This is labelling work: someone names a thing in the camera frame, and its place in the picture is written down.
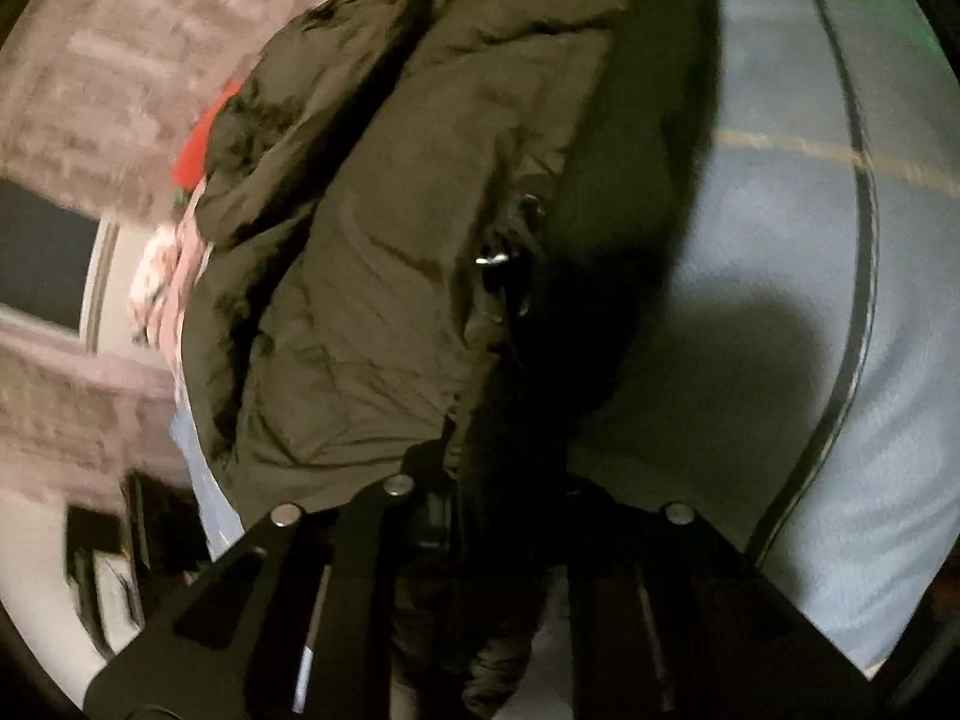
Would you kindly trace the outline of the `dark olive hooded puffer jacket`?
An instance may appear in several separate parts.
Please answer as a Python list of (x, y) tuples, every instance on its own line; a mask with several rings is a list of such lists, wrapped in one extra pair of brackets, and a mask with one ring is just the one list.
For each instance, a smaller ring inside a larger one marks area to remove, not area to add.
[(643, 343), (709, 109), (716, 0), (327, 0), (217, 115), (182, 359), (244, 525), (428, 457), (451, 564), (427, 718), (514, 694), (566, 462)]

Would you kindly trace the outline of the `blue plaid bed sheet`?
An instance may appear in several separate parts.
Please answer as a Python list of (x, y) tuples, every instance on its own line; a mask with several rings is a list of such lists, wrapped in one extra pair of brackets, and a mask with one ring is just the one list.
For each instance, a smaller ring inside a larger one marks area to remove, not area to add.
[[(716, 0), (658, 310), (565, 472), (698, 507), (856, 667), (958, 536), (958, 85), (914, 0)], [(172, 434), (224, 551), (247, 528)]]

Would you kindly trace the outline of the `left pink lace curtain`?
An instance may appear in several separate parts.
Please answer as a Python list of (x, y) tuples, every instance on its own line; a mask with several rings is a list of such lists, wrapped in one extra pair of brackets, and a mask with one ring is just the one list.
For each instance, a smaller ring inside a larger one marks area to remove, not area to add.
[(133, 472), (185, 488), (166, 372), (2, 323), (2, 489), (118, 511)]

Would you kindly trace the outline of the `pink lace curtain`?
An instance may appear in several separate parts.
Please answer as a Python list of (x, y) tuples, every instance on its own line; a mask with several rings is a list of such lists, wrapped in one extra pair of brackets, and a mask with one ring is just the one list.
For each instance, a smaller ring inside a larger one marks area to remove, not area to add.
[(118, 511), (133, 472), (185, 488), (166, 372), (2, 323), (2, 489)]
[(94, 218), (156, 224), (226, 83), (322, 0), (31, 0), (2, 49), (2, 174)]

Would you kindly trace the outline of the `left pink pillow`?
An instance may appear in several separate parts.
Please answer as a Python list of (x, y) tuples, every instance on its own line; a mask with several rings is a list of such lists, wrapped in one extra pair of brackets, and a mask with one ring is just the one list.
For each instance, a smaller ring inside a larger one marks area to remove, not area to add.
[(206, 242), (197, 224), (197, 206), (206, 189), (206, 180), (202, 179), (194, 193), (190, 195), (184, 216), (178, 226), (176, 239), (179, 255), (172, 270), (172, 278), (166, 289), (166, 298), (161, 305), (160, 327), (158, 327), (158, 348), (167, 362), (172, 374), (182, 369), (181, 340), (184, 327), (185, 309), (189, 302), (194, 284), (205, 270), (212, 246)]

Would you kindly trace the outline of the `floral print pillow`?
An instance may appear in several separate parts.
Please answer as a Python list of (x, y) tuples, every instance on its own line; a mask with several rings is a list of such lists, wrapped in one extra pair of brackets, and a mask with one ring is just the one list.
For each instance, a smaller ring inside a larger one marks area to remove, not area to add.
[(158, 227), (143, 249), (139, 265), (128, 290), (128, 318), (132, 341), (148, 348), (158, 344), (160, 310), (171, 288), (182, 254), (179, 228), (174, 224)]

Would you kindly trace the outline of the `dark window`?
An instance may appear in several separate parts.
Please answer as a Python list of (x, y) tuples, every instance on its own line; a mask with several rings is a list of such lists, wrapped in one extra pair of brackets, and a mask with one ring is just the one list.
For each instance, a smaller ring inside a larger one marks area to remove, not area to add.
[(0, 197), (0, 298), (26, 316), (80, 330), (99, 223), (10, 179)]

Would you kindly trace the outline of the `orange carrot plush toy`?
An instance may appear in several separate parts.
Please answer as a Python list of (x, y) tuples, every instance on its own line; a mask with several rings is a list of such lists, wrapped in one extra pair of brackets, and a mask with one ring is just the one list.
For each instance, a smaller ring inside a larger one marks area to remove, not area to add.
[(179, 151), (179, 156), (172, 166), (172, 182), (174, 182), (174, 187), (182, 190), (182, 192), (194, 192), (195, 187), (203, 181), (206, 145), (208, 145), (208, 138), (210, 138), (210, 132), (212, 132), (213, 122), (215, 122), (218, 112), (223, 109), (229, 99), (238, 93), (241, 86), (241, 78), (229, 78), (228, 83), (218, 94), (218, 98), (210, 104), (210, 107), (190, 130), (189, 137), (185, 140), (184, 146)]

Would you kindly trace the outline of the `right pink lace curtain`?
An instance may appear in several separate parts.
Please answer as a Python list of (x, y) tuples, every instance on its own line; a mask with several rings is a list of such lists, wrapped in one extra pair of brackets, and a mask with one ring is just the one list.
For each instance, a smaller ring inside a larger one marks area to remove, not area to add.
[(94, 218), (156, 224), (226, 83), (322, 0), (31, 0), (2, 49), (2, 174)]

